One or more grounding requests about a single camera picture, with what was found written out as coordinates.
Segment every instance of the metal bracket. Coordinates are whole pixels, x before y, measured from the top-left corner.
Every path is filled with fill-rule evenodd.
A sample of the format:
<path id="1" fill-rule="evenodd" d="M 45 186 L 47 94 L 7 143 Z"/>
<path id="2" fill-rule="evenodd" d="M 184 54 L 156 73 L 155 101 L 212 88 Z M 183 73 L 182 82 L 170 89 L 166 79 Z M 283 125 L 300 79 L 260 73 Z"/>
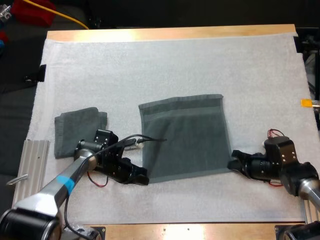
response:
<path id="1" fill-rule="evenodd" d="M 15 185 L 12 206 L 43 187 L 49 146 L 48 140 L 24 141 L 18 177 L 7 182 L 7 185 Z"/>

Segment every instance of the wooden table edge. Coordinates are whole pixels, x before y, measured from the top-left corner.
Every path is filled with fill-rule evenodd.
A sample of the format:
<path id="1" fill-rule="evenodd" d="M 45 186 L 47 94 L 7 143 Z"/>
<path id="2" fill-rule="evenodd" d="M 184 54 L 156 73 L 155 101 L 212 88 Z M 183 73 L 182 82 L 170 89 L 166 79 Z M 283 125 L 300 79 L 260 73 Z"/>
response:
<path id="1" fill-rule="evenodd" d="M 294 24 L 48 31 L 62 42 L 110 43 L 295 33 Z"/>

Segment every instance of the flat gray towel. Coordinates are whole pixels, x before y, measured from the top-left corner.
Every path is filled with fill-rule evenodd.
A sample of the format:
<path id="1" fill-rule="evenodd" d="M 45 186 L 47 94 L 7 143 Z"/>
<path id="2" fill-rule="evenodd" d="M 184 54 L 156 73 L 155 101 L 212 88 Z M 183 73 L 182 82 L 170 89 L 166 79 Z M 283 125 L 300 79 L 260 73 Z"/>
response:
<path id="1" fill-rule="evenodd" d="M 228 172 L 231 159 L 221 94 L 172 97 L 139 105 L 150 183 Z"/>
<path id="2" fill-rule="evenodd" d="M 96 107 L 62 113 L 54 119 L 55 158 L 73 157 L 78 142 L 93 141 L 97 129 L 106 129 L 107 113 Z"/>

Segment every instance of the blue tape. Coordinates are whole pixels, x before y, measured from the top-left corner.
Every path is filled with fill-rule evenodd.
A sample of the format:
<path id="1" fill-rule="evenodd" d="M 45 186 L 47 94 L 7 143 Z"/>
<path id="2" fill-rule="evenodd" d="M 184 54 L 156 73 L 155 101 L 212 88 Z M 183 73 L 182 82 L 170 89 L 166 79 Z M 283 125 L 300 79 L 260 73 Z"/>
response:
<path id="1" fill-rule="evenodd" d="M 63 176 L 63 175 L 57 176 L 56 180 L 58 181 L 58 183 L 65 185 L 66 189 L 68 189 L 69 195 L 71 194 L 72 190 L 74 189 L 74 187 L 76 185 L 75 182 L 71 178 Z"/>

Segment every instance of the black cable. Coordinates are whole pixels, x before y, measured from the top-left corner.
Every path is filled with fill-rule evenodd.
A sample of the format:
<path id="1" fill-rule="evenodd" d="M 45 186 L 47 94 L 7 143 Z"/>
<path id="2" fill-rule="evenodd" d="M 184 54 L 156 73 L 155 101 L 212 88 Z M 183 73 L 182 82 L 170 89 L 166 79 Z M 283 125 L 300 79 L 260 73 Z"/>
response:
<path id="1" fill-rule="evenodd" d="M 138 139 L 136 141 L 137 144 L 140 144 L 140 143 L 144 143 L 144 142 L 162 142 L 164 139 Z"/>
<path id="2" fill-rule="evenodd" d="M 96 153 L 88 156 L 88 157 L 82 162 L 82 164 L 80 165 L 80 167 L 79 167 L 79 169 L 78 169 L 78 171 L 77 171 L 77 174 L 76 174 L 76 175 L 78 175 L 78 178 L 81 178 L 81 177 L 82 177 L 82 176 L 79 175 L 79 173 L 81 172 L 81 170 L 82 170 L 82 168 L 84 167 L 85 163 L 86 163 L 90 158 L 95 157 L 95 156 L 99 155 L 100 153 L 103 153 L 103 152 L 105 152 L 105 151 L 107 151 L 107 150 L 109 150 L 109 149 L 111 149 L 111 148 L 114 148 L 114 147 L 117 146 L 118 144 L 121 144 L 121 143 L 123 143 L 124 141 L 126 141 L 126 140 L 128 140 L 128 139 L 132 139 L 132 138 L 134 138 L 134 137 L 145 138 L 145 139 L 147 139 L 147 140 L 149 140 L 149 141 L 158 141 L 158 142 L 159 142 L 159 141 L 162 142 L 162 141 L 166 141 L 166 140 L 167 140 L 167 139 L 156 139 L 156 138 L 152 138 L 152 137 L 149 137 L 149 136 L 146 136 L 146 135 L 142 135 L 142 134 L 133 134 L 133 135 L 127 136 L 127 137 L 125 137 L 124 139 L 122 139 L 122 140 L 120 140 L 120 141 L 118 141 L 118 142 L 116 142 L 116 143 L 114 143 L 114 144 L 112 144 L 112 145 L 110 145 L 110 146 L 107 146 L 106 148 L 104 148 L 104 149 L 102 149 L 102 150 L 100 150 L 100 151 L 98 151 L 98 152 L 96 152 Z M 68 222 L 68 216 L 67 216 L 68 203 L 69 203 L 69 195 L 66 197 L 65 206 L 64 206 L 64 221 L 65 221 L 66 227 L 67 227 L 68 229 L 70 229 L 74 234 L 78 235 L 79 237 L 84 238 L 84 239 L 86 239 L 86 240 L 91 240 L 90 238 L 88 238 L 87 236 L 82 235 L 80 232 L 78 232 L 77 230 L 75 230 L 74 228 L 72 228 L 72 227 L 70 226 L 70 224 L 69 224 L 69 222 Z"/>
<path id="3" fill-rule="evenodd" d="M 83 234 L 81 234 L 80 232 L 78 232 L 77 230 L 73 229 L 69 222 L 68 222 L 68 218 L 67 218 L 67 211 L 68 211 L 68 203 L 69 203 L 69 195 L 66 197 L 65 199 L 65 205 L 64 205 L 64 221 L 65 221 L 65 226 L 71 230 L 71 232 L 73 232 L 74 234 L 78 235 L 79 237 L 86 239 L 86 240 L 92 240 L 92 238 L 85 236 Z"/>

